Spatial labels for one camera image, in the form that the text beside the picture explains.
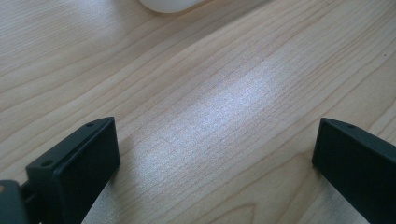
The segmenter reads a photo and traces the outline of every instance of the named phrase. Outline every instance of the black clamp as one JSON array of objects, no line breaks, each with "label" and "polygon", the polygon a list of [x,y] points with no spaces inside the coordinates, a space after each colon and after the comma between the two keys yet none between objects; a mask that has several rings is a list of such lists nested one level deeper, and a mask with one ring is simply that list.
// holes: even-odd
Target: black clamp
[{"label": "black clamp", "polygon": [[87,123],[26,167],[28,181],[0,181],[0,223],[81,223],[120,166],[114,118]]},{"label": "black clamp", "polygon": [[312,162],[370,223],[396,223],[396,147],[342,121],[322,119]]}]

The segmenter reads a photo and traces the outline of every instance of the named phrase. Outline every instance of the black bracket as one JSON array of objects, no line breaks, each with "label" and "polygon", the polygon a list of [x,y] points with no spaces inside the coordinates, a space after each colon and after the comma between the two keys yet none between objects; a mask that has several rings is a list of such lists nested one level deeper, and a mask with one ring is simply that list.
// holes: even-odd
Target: black bracket
[{"label": "black bracket", "polygon": [[396,147],[342,121],[322,119],[315,167],[370,223],[396,223]]},{"label": "black bracket", "polygon": [[119,166],[114,118],[87,123],[30,163],[21,187],[0,181],[0,223],[81,223]]}]

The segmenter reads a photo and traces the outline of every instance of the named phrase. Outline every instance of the screw hole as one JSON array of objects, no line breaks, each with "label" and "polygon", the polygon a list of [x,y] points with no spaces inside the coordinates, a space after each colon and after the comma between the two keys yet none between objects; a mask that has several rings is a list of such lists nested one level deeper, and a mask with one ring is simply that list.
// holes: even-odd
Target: screw hole
[{"label": "screw hole", "polygon": [[41,166],[49,166],[53,163],[53,161],[44,161],[43,163],[41,163]]}]

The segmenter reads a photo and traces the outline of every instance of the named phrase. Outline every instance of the white object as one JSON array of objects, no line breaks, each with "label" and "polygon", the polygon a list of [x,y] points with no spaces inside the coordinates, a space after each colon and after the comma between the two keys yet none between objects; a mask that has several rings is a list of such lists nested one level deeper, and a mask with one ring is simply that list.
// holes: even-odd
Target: white object
[{"label": "white object", "polygon": [[179,12],[202,1],[204,0],[140,0],[149,9],[163,13]]}]

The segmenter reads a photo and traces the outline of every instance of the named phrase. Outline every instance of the wooden table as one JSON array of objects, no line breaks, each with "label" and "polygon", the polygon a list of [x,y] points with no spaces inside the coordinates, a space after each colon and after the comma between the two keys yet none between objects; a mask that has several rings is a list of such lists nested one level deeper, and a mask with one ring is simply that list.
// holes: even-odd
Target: wooden table
[{"label": "wooden table", "polygon": [[396,144],[396,1],[0,3],[0,179],[114,116],[84,223],[366,223],[311,164],[322,117]]}]

